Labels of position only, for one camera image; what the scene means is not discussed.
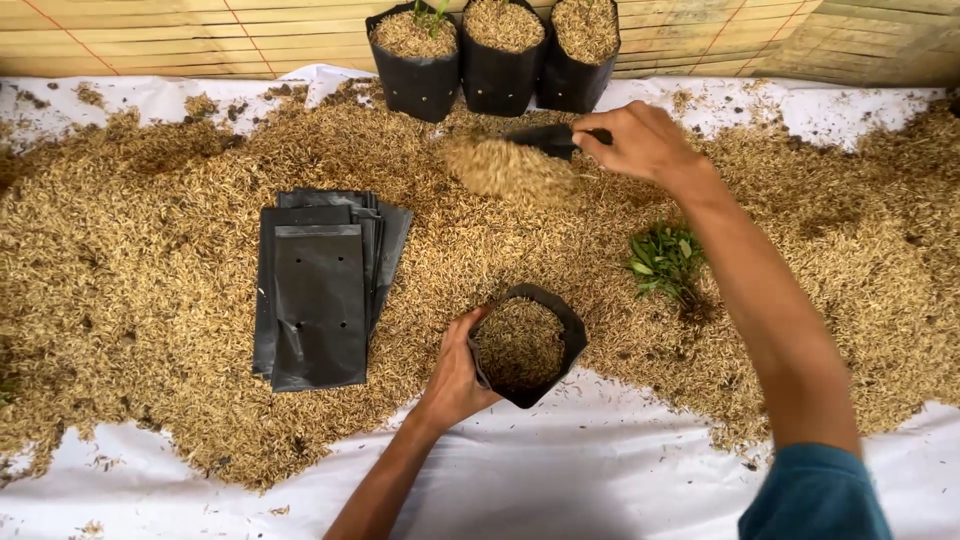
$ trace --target forearm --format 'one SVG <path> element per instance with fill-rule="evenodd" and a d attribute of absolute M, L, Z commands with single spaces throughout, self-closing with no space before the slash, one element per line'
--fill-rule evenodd
<path fill-rule="evenodd" d="M 385 540 L 440 432 L 414 409 L 347 501 L 324 540 Z"/>
<path fill-rule="evenodd" d="M 847 370 L 789 267 L 712 167 L 675 195 L 704 247 L 764 389 L 778 447 L 822 442 L 858 452 Z"/>

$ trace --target white tarp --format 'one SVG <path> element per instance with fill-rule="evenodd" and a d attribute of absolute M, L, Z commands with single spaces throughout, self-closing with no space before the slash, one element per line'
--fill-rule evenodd
<path fill-rule="evenodd" d="M 307 104 L 363 72 L 314 65 L 285 76 L 310 84 Z M 107 114 L 78 102 L 81 81 L 104 94 L 108 111 L 136 105 L 144 123 L 179 121 L 184 98 L 205 91 L 249 104 L 234 124 L 253 129 L 276 101 L 259 94 L 276 82 L 162 77 L 0 79 L 0 120 L 19 121 L 25 144 L 72 122 L 103 124 Z M 51 106 L 17 101 L 30 90 Z M 706 136 L 753 116 L 782 112 L 790 133 L 852 149 L 875 126 L 901 127 L 942 90 L 862 90 L 794 81 L 657 78 L 614 81 L 599 109 L 634 99 L 673 111 L 673 95 L 693 96 L 678 116 Z M 0 538 L 314 539 L 336 517 L 408 409 L 373 433 L 332 445 L 334 454 L 266 494 L 206 479 L 170 450 L 164 433 L 102 425 L 91 442 L 70 429 L 50 471 L 0 491 Z M 443 437 L 426 461 L 394 538 L 734 538 L 736 520 L 766 472 L 710 446 L 708 418 L 676 414 L 649 391 L 575 369 L 529 410 L 500 403 Z M 866 439 L 880 503 L 898 538 L 960 538 L 960 410 L 926 404 L 891 433 Z M 769 447 L 753 449 L 761 457 Z"/>

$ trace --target bamboo wall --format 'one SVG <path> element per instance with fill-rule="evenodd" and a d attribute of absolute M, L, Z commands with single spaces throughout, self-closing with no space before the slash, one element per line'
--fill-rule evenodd
<path fill-rule="evenodd" d="M 548 16 L 555 0 L 533 0 Z M 0 75 L 273 79 L 374 71 L 377 0 L 0 0 Z M 459 13 L 466 0 L 451 0 Z M 614 76 L 960 83 L 960 0 L 620 0 Z"/>

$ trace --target blue sleeve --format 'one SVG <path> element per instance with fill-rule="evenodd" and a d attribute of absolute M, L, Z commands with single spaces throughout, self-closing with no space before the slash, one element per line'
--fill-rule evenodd
<path fill-rule="evenodd" d="M 777 452 L 738 529 L 742 540 L 893 538 L 863 462 L 817 443 Z"/>

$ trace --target scoop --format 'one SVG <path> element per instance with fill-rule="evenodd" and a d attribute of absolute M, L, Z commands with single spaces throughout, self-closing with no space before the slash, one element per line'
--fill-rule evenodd
<path fill-rule="evenodd" d="M 608 146 L 613 144 L 613 135 L 603 128 L 587 130 L 587 133 Z M 515 144 L 540 148 L 547 156 L 567 161 L 573 159 L 573 151 L 579 148 L 576 144 L 573 144 L 573 130 L 566 124 L 523 128 L 508 132 L 501 138 Z"/>

